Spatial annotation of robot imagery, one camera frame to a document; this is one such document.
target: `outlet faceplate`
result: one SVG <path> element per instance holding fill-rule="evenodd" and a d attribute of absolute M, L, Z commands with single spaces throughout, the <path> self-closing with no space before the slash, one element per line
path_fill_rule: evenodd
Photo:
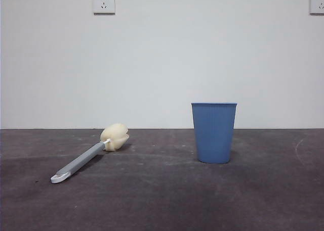
<path fill-rule="evenodd" d="M 93 0 L 94 14 L 115 14 L 115 0 Z"/>
<path fill-rule="evenodd" d="M 324 0 L 310 0 L 310 14 L 324 14 Z"/>

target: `cup rim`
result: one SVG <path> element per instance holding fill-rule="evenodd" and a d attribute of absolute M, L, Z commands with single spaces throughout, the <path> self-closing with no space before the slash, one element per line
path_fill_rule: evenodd
<path fill-rule="evenodd" d="M 237 105 L 235 102 L 192 102 L 192 105 Z"/>

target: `white wall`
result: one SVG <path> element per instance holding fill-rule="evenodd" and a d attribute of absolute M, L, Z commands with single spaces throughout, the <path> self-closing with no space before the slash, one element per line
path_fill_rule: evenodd
<path fill-rule="evenodd" d="M 324 16 L 309 0 L 2 0 L 2 128 L 324 127 Z"/>

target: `dark gray floor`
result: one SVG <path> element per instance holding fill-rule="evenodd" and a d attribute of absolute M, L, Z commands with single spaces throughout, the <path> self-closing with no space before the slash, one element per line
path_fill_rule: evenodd
<path fill-rule="evenodd" d="M 193 130 L 130 130 L 70 179 L 101 130 L 2 130 L 2 230 L 324 230 L 324 129 L 235 130 L 231 161 L 196 159 Z"/>

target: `brush handle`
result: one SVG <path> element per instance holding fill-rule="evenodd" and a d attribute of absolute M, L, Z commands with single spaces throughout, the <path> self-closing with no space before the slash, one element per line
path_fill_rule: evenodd
<path fill-rule="evenodd" d="M 57 171 L 56 174 L 61 175 L 70 172 L 70 175 L 73 175 L 78 169 L 88 163 L 93 157 L 95 157 L 100 151 L 104 149 L 104 143 L 97 143 L 96 145 L 85 151 L 83 154 L 81 154 L 79 157 Z"/>

